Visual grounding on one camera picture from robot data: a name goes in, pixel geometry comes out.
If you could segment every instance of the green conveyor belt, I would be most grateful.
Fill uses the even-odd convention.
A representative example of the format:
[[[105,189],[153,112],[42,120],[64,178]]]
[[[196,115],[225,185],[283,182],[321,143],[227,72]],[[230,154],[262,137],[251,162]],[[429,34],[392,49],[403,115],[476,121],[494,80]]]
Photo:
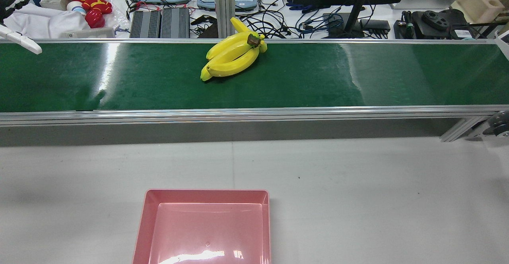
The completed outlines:
[[[200,81],[206,43],[0,44],[0,112],[509,104],[496,45],[276,43]]]

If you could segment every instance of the iron man plush toy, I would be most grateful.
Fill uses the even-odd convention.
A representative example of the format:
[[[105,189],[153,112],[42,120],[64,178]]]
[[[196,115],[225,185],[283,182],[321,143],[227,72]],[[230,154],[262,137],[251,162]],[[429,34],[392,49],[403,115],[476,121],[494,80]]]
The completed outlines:
[[[82,7],[87,10],[85,20],[90,28],[102,28],[106,21],[103,14],[110,14],[112,12],[111,3],[105,0],[74,0],[82,2]]]

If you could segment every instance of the pink tray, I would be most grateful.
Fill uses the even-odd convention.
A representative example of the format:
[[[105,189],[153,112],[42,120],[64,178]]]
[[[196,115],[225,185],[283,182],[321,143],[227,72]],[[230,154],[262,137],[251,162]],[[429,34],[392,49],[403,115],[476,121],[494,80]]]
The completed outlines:
[[[270,264],[269,193],[149,190],[134,264]]]

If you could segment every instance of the banana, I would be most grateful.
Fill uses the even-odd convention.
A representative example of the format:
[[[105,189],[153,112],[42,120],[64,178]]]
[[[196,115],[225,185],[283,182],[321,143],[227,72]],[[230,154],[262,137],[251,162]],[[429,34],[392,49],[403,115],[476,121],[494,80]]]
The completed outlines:
[[[210,75],[209,71],[207,70],[207,66],[209,64],[207,63],[207,65],[205,65],[203,68],[202,68],[202,74],[200,75],[200,79],[202,81],[207,81],[209,79],[212,78],[212,75]]]
[[[239,40],[247,41],[247,38],[250,34],[253,34],[254,37],[260,38],[260,35],[257,34],[254,31],[246,31],[246,32],[239,32],[234,35],[231,35],[222,41],[220,41],[218,44],[214,45],[209,52],[207,52],[206,58],[208,60],[213,59],[215,56],[217,56],[220,52],[223,52],[224,50],[227,50],[231,45],[236,43]]]
[[[232,46],[230,46],[223,52],[220,52],[211,61],[209,61],[207,65],[203,67],[200,79],[202,81],[207,81],[212,78],[209,71],[207,70],[207,66],[211,65],[212,63],[227,63],[233,61],[237,59],[239,56],[242,56],[243,54],[248,52],[252,48],[253,46],[247,43],[247,39],[245,41],[238,40],[237,43],[234,43]]]
[[[230,18],[229,21],[231,21],[231,24],[233,25],[237,32],[250,31],[249,28],[236,17]]]
[[[237,74],[251,66],[260,54],[260,48],[252,48],[244,55],[227,63],[211,63],[207,66],[210,75],[215,77],[226,77]]]
[[[260,53],[265,53],[267,51],[267,43],[265,43],[263,34],[260,34],[260,38],[262,41],[260,41]]]

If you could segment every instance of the power adapter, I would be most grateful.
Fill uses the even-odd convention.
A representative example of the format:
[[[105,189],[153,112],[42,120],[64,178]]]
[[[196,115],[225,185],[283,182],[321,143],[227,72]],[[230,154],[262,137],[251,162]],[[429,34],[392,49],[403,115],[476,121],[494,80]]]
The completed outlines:
[[[360,25],[362,27],[362,30],[379,30],[384,31],[386,33],[390,32],[390,25],[388,21],[380,21],[378,19],[362,19],[360,21]]]

